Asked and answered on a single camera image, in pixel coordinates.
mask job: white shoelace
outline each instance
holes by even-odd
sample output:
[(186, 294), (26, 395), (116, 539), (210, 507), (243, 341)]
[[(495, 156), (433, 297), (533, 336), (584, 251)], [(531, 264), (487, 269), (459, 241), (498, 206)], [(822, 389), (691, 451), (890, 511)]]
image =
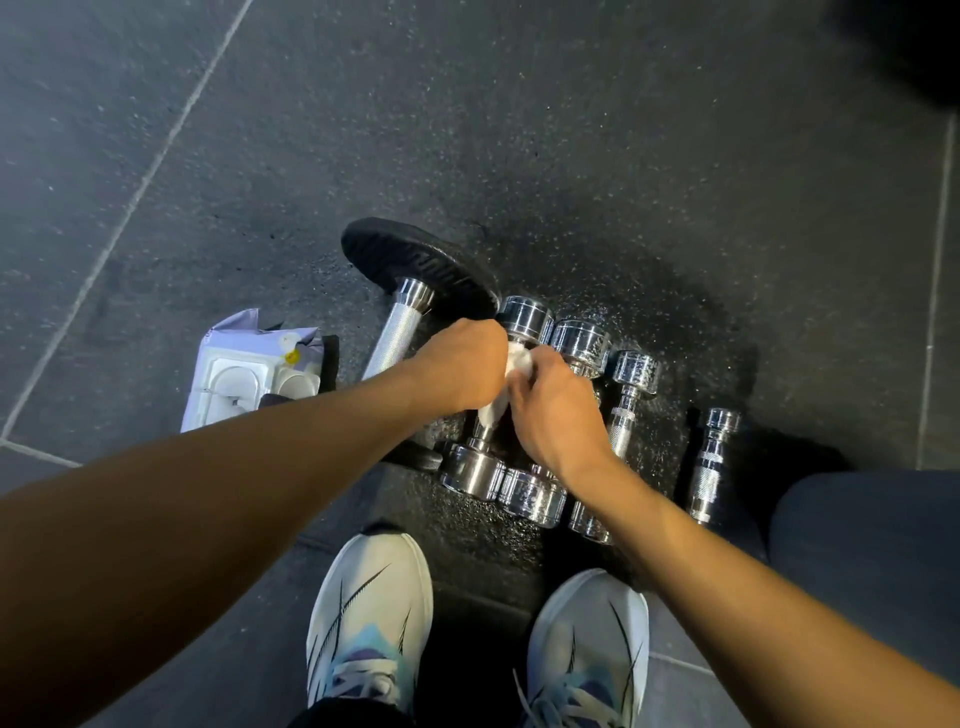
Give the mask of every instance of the white shoelace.
[[(340, 683), (330, 688), (324, 697), (364, 697), (388, 705), (400, 700), (400, 688), (396, 685), (397, 664), (394, 660), (353, 660), (341, 663), (333, 669), (333, 678)], [(346, 693), (360, 687), (359, 695)]]
[(580, 688), (565, 687), (566, 696), (572, 697), (577, 705), (570, 705), (564, 700), (557, 705), (544, 694), (534, 700), (533, 704), (527, 701), (520, 687), (520, 680), (514, 670), (516, 692), (520, 696), (523, 711), (530, 718), (534, 728), (578, 728), (574, 718), (586, 718), (596, 721), (597, 725), (609, 728), (625, 728), (622, 716), (606, 703), (597, 700), (589, 692)]

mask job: white cloth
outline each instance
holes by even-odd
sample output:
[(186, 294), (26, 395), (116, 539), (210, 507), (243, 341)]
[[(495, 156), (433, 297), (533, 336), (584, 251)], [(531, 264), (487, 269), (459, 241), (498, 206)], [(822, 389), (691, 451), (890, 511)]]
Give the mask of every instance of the white cloth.
[[(507, 372), (508, 375), (514, 369), (519, 369), (528, 379), (534, 372), (534, 359), (523, 344), (512, 341), (507, 345)], [(493, 427), (503, 413), (507, 411), (507, 404), (510, 403), (510, 392), (507, 391), (507, 385), (503, 385), (500, 394), (496, 396), (490, 404), (477, 410), (477, 419), (484, 427)]]

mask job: white tile line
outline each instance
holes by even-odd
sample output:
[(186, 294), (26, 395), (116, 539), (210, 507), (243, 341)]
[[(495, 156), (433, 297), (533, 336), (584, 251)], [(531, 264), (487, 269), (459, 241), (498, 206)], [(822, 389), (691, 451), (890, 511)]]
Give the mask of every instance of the white tile line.
[(43, 371), (47, 368), (47, 365), (53, 358), (54, 353), (60, 346), (60, 342), (63, 341), (63, 337), (66, 336), (66, 332), (68, 329), (70, 329), (70, 325), (73, 324), (74, 319), (77, 317), (77, 313), (80, 311), (80, 308), (84, 304), (87, 295), (90, 293), (90, 289), (93, 288), (93, 284), (100, 276), (100, 272), (104, 269), (107, 259), (110, 257), (110, 254), (113, 253), (113, 249), (116, 247), (117, 240), (120, 239), (120, 236), (127, 228), (130, 219), (133, 217), (133, 213), (140, 204), (140, 200), (143, 199), (143, 195), (146, 193), (147, 188), (154, 180), (156, 170), (160, 168), (160, 165), (166, 159), (167, 153), (173, 146), (177, 135), (180, 133), (180, 130), (183, 129), (183, 124), (186, 122), (186, 117), (190, 114), (190, 111), (197, 103), (200, 95), (204, 92), (204, 88), (206, 87), (207, 82), (210, 80), (210, 77), (213, 75), (213, 71), (217, 67), (217, 63), (220, 62), (220, 58), (222, 58), (224, 53), (227, 51), (230, 41), (233, 40), (233, 36), (237, 32), (237, 28), (240, 27), (240, 23), (243, 21), (244, 16), (247, 14), (247, 10), (250, 8), (252, 2), (253, 0), (245, 0), (243, 7), (240, 8), (240, 11), (237, 13), (236, 17), (233, 18), (233, 22), (230, 23), (230, 27), (227, 28), (227, 34), (224, 36), (223, 41), (217, 48), (216, 54), (206, 67), (206, 71), (204, 71), (204, 74), (198, 81), (196, 88), (193, 89), (193, 93), (191, 93), (187, 98), (186, 104), (183, 106), (183, 110), (180, 112), (180, 116), (177, 118), (176, 123), (170, 129), (170, 132), (167, 134), (167, 137), (164, 140), (163, 145), (160, 147), (159, 152), (156, 153), (150, 168), (140, 180), (140, 185), (137, 187), (136, 192), (133, 193), (133, 196), (127, 203), (127, 206), (124, 208), (123, 216), (120, 218), (120, 222), (117, 223), (117, 226), (113, 229), (107, 245), (97, 256), (97, 259), (93, 264), (93, 268), (90, 271), (90, 275), (86, 277), (84, 284), (81, 285), (80, 293), (77, 295), (77, 300), (74, 301), (73, 305), (70, 306), (70, 309), (66, 314), (66, 319), (63, 321), (63, 323), (60, 325), (60, 328), (57, 329), (57, 332), (50, 340), (50, 343), (47, 345), (43, 355), (35, 364), (33, 371), (30, 372), (30, 376), (27, 378), (27, 383), (24, 385), (23, 391), (20, 392), (20, 396), (17, 398), (10, 415), (7, 417), (7, 421), (4, 423), (3, 430), (0, 431), (0, 442), (6, 442), (10, 437), (10, 434), (13, 431), (13, 426), (16, 424), (17, 418), (23, 411), (24, 405), (27, 403), (27, 400), (33, 393), (36, 384), (40, 380), (40, 377), (43, 376)]
[(950, 197), (950, 173), (953, 170), (953, 146), (956, 137), (957, 113), (952, 111), (947, 121), (944, 140), (944, 164), (940, 180), (940, 207), (937, 210), (937, 226), (933, 236), (933, 265), (930, 273), (930, 303), (926, 313), (926, 360), (924, 363), (924, 387), (920, 396), (920, 420), (917, 424), (917, 460), (914, 467), (924, 469), (924, 442), (930, 409), (930, 378), (933, 373), (933, 352), (937, 334), (937, 305), (940, 296), (940, 270), (944, 258), (944, 238), (947, 235), (947, 216)]
[(17, 443), (12, 443), (9, 440), (0, 441), (0, 448), (11, 449), (14, 452), (19, 452), (21, 455), (27, 455), (36, 460), (43, 460), (47, 463), (56, 463), (57, 465), (63, 465), (65, 468), (79, 468), (80, 463), (75, 463), (73, 460), (67, 460), (64, 457), (58, 457), (56, 455), (51, 455), (49, 452), (44, 452), (43, 450), (28, 448), (26, 445), (18, 445)]
[(688, 663), (688, 662), (685, 662), (684, 660), (678, 660), (676, 657), (663, 655), (663, 654), (660, 654), (659, 652), (651, 652), (650, 659), (660, 660), (661, 662), (670, 663), (670, 665), (676, 665), (677, 667), (685, 667), (686, 669), (692, 669), (694, 672), (702, 672), (705, 675), (712, 675), (713, 677), (716, 677), (716, 675), (713, 674), (713, 670), (711, 670), (709, 667), (694, 665), (693, 663)]

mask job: floor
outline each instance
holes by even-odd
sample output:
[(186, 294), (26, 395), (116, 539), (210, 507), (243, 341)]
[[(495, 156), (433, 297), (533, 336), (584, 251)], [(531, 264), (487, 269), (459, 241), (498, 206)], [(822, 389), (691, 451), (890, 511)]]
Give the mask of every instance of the floor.
[[(354, 381), (388, 302), (338, 239), (371, 214), (657, 353), (630, 461), (667, 494), (690, 410), (714, 404), (748, 408), (788, 452), (960, 467), (955, 98), (885, 72), (876, 5), (4, 8), (0, 489), (175, 432), (197, 343), (244, 307), (339, 334)], [(578, 565), (624, 569), (383, 466), (91, 724), (283, 725), (326, 565), (376, 518), (418, 537), (445, 628), (476, 621), (491, 660)], [(641, 722), (743, 725), (651, 603)], [(511, 680), (501, 659), (469, 684)]]

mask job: sneaker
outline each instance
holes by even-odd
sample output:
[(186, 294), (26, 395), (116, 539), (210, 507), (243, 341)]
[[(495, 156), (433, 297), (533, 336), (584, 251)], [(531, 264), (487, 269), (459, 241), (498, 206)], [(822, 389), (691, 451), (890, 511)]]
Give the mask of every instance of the sneaker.
[(433, 622), (423, 552), (405, 533), (359, 535), (327, 572), (306, 638), (307, 707), (325, 697), (413, 709)]
[(602, 569), (567, 579), (540, 610), (527, 650), (526, 728), (631, 728), (643, 702), (650, 617)]

